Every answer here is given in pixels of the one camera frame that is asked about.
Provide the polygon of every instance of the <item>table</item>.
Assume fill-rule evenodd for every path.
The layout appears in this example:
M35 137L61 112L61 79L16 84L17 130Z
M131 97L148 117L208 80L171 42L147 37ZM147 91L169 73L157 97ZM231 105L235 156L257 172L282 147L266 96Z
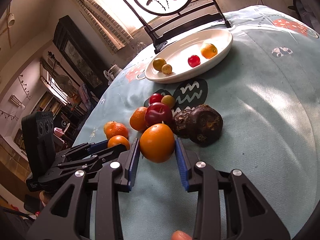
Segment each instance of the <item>table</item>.
M134 110L156 91L177 99L175 112L209 104L223 117L220 140L202 148L184 139L184 146L217 170L241 169L293 237L320 198L319 36L265 6L225 16L234 42L221 63L185 82L157 84L143 74L154 56L148 46L106 90L75 145L104 140L108 121L129 128ZM223 25L210 23L169 44L205 28ZM130 142L139 136L129 129ZM133 191L119 194L119 202L124 239L170 239L178 229L192 235L197 194L184 192L174 157L162 164L140 158ZM223 205L221 214L225 233Z

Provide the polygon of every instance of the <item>white dish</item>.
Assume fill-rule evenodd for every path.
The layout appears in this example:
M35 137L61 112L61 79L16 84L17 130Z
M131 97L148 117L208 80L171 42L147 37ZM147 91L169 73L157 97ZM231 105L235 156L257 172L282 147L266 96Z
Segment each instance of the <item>white dish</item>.
M157 54L147 66L145 76L150 81L162 84L181 82L196 77L222 61L229 53L232 42L232 34L223 29L211 29L193 33L170 44ZM215 45L218 54L211 59L204 58L200 53L200 48L204 43ZM201 64L194 68L190 67L188 58L191 55L198 55ZM165 75L153 68L152 62L158 57L164 58L167 64L172 66L170 75Z

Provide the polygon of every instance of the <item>silver screw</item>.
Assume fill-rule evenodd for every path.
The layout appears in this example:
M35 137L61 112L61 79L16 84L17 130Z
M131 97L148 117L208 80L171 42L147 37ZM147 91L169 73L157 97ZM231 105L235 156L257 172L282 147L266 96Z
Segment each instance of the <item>silver screw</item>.
M82 177L83 175L84 175L84 171L82 171L82 170L79 170L79 171L75 172L75 176L76 177Z
M205 162L197 162L196 163L196 166L198 167L198 168L204 168L205 167Z
M119 162L112 162L110 163L110 167L113 169L119 168L120 167L120 163Z
M242 175L242 171L241 170L238 170L238 169L235 169L232 171L233 175L235 176L241 176Z

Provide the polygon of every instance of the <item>plaid curtain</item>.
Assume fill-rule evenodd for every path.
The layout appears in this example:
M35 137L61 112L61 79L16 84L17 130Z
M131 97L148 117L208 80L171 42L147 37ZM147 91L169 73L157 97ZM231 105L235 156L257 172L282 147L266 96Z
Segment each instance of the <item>plaid curtain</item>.
M98 34L111 54L128 45L132 36L94 0L70 0Z

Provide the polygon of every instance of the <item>dark brown root vegetable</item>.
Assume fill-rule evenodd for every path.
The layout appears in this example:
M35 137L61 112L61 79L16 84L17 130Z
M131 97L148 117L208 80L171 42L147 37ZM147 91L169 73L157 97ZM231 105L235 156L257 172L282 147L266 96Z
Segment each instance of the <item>dark brown root vegetable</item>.
M206 146L219 139L223 120L210 106L199 105L188 115L186 126L190 140Z
M186 121L191 112L192 110L186 109L176 113L173 118L172 131L181 138L189 138Z

